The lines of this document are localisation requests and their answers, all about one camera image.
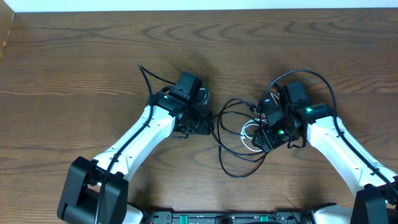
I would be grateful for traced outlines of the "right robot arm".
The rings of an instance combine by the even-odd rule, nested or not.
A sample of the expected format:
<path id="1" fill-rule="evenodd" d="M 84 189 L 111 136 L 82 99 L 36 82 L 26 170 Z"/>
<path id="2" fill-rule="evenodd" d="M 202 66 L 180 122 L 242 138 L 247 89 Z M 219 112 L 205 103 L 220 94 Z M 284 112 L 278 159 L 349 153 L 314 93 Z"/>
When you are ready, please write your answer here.
<path id="1" fill-rule="evenodd" d="M 377 161 L 326 104 L 294 109 L 254 132 L 252 144 L 265 153 L 302 138 L 320 151 L 355 197 L 352 209 L 322 205 L 303 219 L 309 223 L 397 223 L 397 174 Z"/>

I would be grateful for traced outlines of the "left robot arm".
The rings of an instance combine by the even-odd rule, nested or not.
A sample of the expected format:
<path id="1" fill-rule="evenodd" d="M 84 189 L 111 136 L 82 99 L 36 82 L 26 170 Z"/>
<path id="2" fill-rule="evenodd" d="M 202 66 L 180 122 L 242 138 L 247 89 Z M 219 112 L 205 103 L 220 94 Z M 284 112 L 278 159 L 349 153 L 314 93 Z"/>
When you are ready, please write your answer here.
<path id="1" fill-rule="evenodd" d="M 209 135 L 210 97 L 205 89 L 182 96 L 160 91 L 136 123 L 94 159 L 76 158 L 69 167 L 57 216 L 66 223 L 140 223 L 143 212 L 127 201 L 133 175 L 153 149 L 173 132 Z"/>

